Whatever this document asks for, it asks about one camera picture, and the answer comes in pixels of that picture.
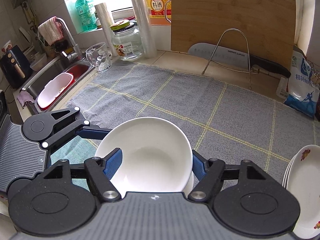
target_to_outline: glass jar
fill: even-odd
[[[143,55],[139,29],[134,26],[134,23],[130,23],[125,27],[113,30],[113,32],[114,36],[112,38],[112,44],[115,46],[120,59],[131,61]]]

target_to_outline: green bottle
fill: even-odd
[[[77,0],[76,9],[80,17],[83,30],[90,31],[97,28],[96,26],[96,8],[93,0]]]

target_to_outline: glass cup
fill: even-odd
[[[85,52],[88,61],[99,73],[105,72],[111,67],[108,48],[105,42],[94,44]]]

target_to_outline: white bowl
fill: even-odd
[[[192,150],[186,135],[173,123],[140,117],[114,128],[95,156],[121,148],[123,161],[111,182],[124,197],[127,191],[181,192],[192,171]]]

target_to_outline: kitchen counter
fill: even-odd
[[[136,60],[136,62],[144,63],[147,65],[158,65],[161,67],[174,69],[182,72],[201,74],[206,66],[207,60],[203,58],[194,57],[184,53],[169,52],[169,51],[157,51],[157,56],[154,58],[146,59],[144,57]],[[77,84],[56,106],[53,110],[62,109],[66,103],[75,96],[82,88],[84,88],[89,82],[91,82],[98,72],[93,69],[79,84]],[[249,88],[249,75],[247,73],[239,73],[230,71],[228,69],[217,66],[214,63],[210,63],[208,69],[205,72],[206,76],[216,78],[218,80],[236,85],[242,88]],[[260,74],[251,76],[252,79],[252,91],[269,98],[275,99],[279,102],[283,102],[281,98],[276,95],[276,89],[279,84],[280,75],[269,73],[265,70],[260,70]],[[14,99],[17,103],[20,115],[25,121],[31,112],[27,107],[22,108],[21,104],[17,100],[19,90],[13,92]]]

